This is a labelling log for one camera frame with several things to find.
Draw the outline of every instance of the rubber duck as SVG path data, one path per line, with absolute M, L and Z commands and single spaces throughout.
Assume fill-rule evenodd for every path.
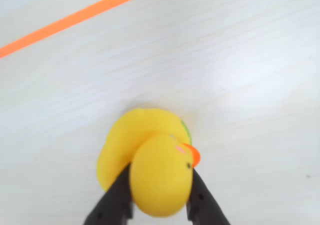
M 107 191 L 131 163 L 129 186 L 135 204 L 150 216 L 168 217 L 186 204 L 199 161 L 190 132 L 177 115 L 135 108 L 111 128 L 98 158 L 97 178 Z

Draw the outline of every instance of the pink cheek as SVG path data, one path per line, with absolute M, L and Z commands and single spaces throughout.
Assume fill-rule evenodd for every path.
M 182 149 L 182 147 L 175 146 L 176 149 L 178 149 L 181 153 L 185 154 L 186 151 Z

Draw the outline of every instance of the duck head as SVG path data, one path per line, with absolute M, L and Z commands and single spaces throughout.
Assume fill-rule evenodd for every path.
M 153 217 L 168 217 L 188 201 L 193 167 L 200 154 L 173 135 L 155 134 L 135 153 L 129 171 L 130 190 L 136 205 Z

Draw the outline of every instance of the duck body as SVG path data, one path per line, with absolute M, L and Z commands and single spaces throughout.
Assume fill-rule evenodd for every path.
M 97 162 L 97 178 L 107 191 L 131 163 L 132 197 L 145 213 L 167 217 L 187 202 L 199 154 L 181 119 L 166 110 L 133 109 L 111 128 Z

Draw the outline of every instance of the white wood surface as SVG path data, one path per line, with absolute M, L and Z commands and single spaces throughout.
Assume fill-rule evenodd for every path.
M 0 0 L 0 46 L 97 1 Z M 134 107 L 185 120 L 232 225 L 320 224 L 320 0 L 132 0 L 0 59 L 0 224 L 81 225 Z

